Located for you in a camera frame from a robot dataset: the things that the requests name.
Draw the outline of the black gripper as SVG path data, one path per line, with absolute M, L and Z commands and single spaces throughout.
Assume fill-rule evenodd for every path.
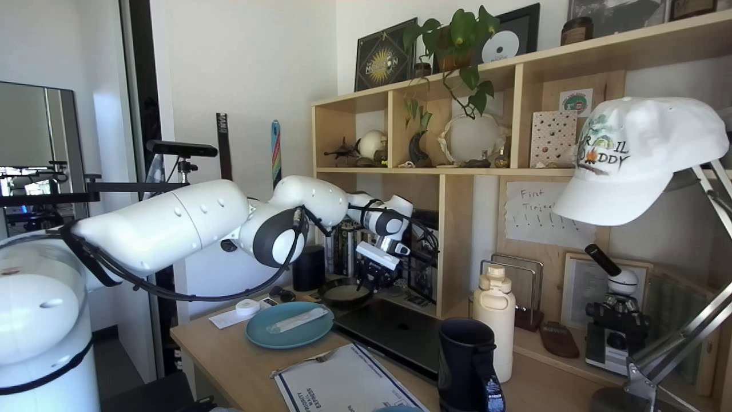
M 371 243 L 358 243 L 357 277 L 366 289 L 388 289 L 400 277 L 400 259 Z

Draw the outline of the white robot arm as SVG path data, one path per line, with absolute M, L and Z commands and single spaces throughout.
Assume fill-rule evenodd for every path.
M 312 177 L 282 179 L 251 198 L 226 179 L 0 244 L 0 412 L 101 412 L 86 291 L 158 273 L 209 244 L 245 252 L 282 270 L 302 253 L 306 229 L 352 220 L 378 241 L 357 252 L 381 268 L 406 253 L 414 206 L 378 198 Z

